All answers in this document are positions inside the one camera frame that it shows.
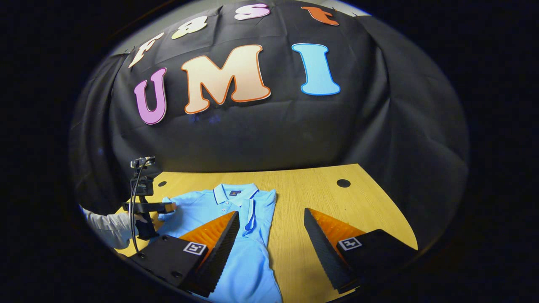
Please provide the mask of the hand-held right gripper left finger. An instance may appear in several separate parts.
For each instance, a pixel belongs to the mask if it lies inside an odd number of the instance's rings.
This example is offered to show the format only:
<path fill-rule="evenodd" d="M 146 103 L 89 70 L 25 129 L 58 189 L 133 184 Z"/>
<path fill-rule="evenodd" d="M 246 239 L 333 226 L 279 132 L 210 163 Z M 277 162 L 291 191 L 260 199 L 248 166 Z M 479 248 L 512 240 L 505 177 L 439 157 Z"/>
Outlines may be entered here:
<path fill-rule="evenodd" d="M 239 228 L 239 212 L 233 211 L 181 237 L 158 237 L 131 255 L 130 263 L 174 288 L 207 298 L 221 278 Z"/>

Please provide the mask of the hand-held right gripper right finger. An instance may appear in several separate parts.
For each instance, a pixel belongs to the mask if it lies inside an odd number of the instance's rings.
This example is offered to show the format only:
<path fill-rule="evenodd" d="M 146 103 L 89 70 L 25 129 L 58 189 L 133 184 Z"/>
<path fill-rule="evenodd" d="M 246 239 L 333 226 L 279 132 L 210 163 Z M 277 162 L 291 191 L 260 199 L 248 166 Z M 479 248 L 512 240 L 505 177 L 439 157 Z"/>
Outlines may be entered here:
<path fill-rule="evenodd" d="M 340 294 L 381 284 L 418 253 L 385 230 L 364 232 L 312 208 L 304 210 L 304 226 L 326 276 Z"/>

